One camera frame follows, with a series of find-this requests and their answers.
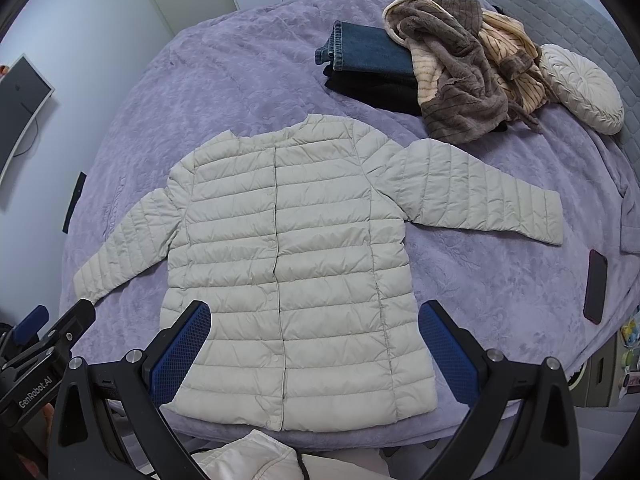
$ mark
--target folded jeans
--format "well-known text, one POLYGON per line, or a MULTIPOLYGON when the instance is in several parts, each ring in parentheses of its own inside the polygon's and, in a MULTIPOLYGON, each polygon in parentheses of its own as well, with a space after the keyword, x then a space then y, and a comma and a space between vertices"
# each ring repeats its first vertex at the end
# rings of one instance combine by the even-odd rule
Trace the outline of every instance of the folded jeans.
POLYGON ((411 53, 395 43, 383 28, 336 21, 329 39, 316 49, 316 64, 334 71, 351 70, 414 76, 411 53))

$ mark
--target puffer jacket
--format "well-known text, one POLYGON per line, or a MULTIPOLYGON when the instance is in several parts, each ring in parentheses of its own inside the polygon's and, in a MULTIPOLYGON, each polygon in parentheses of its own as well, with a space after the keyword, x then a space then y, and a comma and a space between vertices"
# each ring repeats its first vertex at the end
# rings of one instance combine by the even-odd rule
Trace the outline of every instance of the puffer jacket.
POLYGON ((193 459, 211 480, 389 480, 353 463, 315 455, 298 455, 261 431, 193 459))
POLYGON ((95 303, 168 255, 160 324, 193 300, 209 338, 168 406, 270 430, 342 431, 436 408, 404 221, 562 242, 558 193, 433 139, 309 115, 219 134, 144 196, 76 273, 95 303))

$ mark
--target black strap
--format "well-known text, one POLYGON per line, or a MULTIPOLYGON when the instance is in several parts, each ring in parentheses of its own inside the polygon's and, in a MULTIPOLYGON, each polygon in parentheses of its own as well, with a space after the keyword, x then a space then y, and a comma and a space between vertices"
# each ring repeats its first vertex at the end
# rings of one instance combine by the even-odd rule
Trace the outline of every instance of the black strap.
POLYGON ((306 470, 305 463, 302 460, 302 453, 300 453, 298 450, 295 450, 295 451, 296 451, 296 456, 298 457, 298 466, 300 466, 300 471, 302 471, 303 480, 310 480, 309 471, 306 470))

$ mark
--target computer screen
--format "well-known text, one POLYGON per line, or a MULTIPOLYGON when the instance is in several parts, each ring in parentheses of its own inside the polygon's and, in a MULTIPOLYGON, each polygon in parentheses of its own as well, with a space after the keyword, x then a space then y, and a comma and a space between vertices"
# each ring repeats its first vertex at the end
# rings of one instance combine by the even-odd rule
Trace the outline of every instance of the computer screen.
POLYGON ((4 173, 14 147, 42 102, 51 94, 29 61, 22 56, 0 80, 0 168, 4 173))

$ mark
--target bed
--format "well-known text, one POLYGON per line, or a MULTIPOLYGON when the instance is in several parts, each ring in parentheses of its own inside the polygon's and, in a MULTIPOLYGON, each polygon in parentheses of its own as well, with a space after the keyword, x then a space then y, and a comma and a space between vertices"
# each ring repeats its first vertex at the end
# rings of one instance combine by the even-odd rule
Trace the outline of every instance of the bed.
MULTIPOLYGON (((61 309, 75 301, 76 270, 128 209, 164 186, 169 168, 183 155, 226 129, 252 136, 323 113, 372 124, 404 146, 427 136, 420 118, 377 110, 325 89, 322 67, 314 63, 314 49, 326 41, 334 20, 382 26, 382 9, 391 1, 285 2, 235 12, 178 34, 130 92, 89 172, 66 241, 61 309)), ((516 234, 412 224, 405 244, 418 304, 435 298, 486 348, 533 363, 554 355, 570 374, 639 303, 640 256, 623 250, 632 250, 640 238, 640 189, 615 139, 585 128, 560 105, 547 104, 536 116, 541 135, 515 123, 463 148, 560 193, 561 247, 516 234), (597 326, 582 316, 591 249, 609 259, 606 305, 597 326), (493 255, 490 266, 488 254, 493 255)), ((74 353, 101 362, 144 348, 158 331, 166 279, 163 262, 99 302, 96 323, 74 353)), ((399 446, 453 434, 467 408, 436 373, 434 412, 368 430, 272 434, 309 450, 399 446)), ((506 415, 514 410, 510 406, 506 415)), ((218 442, 251 429, 164 414, 175 430, 218 442)))

